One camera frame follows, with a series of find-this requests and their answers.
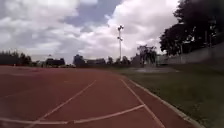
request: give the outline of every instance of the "cloud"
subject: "cloud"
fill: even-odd
[[[172,15],[176,7],[175,3],[177,3],[176,0],[169,2],[166,0],[123,0],[111,16],[105,15],[107,24],[89,26],[92,31],[82,33],[81,39],[89,42],[90,45],[82,50],[82,53],[87,57],[108,55],[118,57],[119,44],[116,38],[117,27],[120,24],[125,28],[122,31],[123,55],[129,57],[134,55],[139,44],[157,46],[157,51],[161,52],[158,37],[165,28],[176,22]]]
[[[122,55],[134,55],[139,44],[159,47],[158,37],[176,22],[177,0],[122,0],[104,22],[67,22],[78,18],[79,8],[100,7],[101,0],[2,0],[0,1],[0,50],[20,50],[35,59],[52,54],[71,63],[75,54],[85,58],[118,57],[117,27],[122,24]]]

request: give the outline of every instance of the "wall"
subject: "wall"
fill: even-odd
[[[162,64],[185,64],[197,63],[207,59],[216,59],[224,57],[224,43],[212,46],[212,48],[203,48],[189,54],[183,54],[175,57],[163,57],[159,59]]]

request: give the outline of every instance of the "green grass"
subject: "green grass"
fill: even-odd
[[[174,67],[180,72],[118,72],[148,88],[205,127],[224,128],[224,71],[205,65]]]

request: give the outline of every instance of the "sky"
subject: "sky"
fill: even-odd
[[[159,37],[177,21],[178,0],[0,0],[0,51],[19,51],[33,60],[49,55],[72,63],[119,57],[117,40],[122,30],[122,56],[131,57],[139,45],[156,46]]]

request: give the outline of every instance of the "red running track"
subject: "red running track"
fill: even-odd
[[[0,67],[0,128],[194,128],[117,74]]]

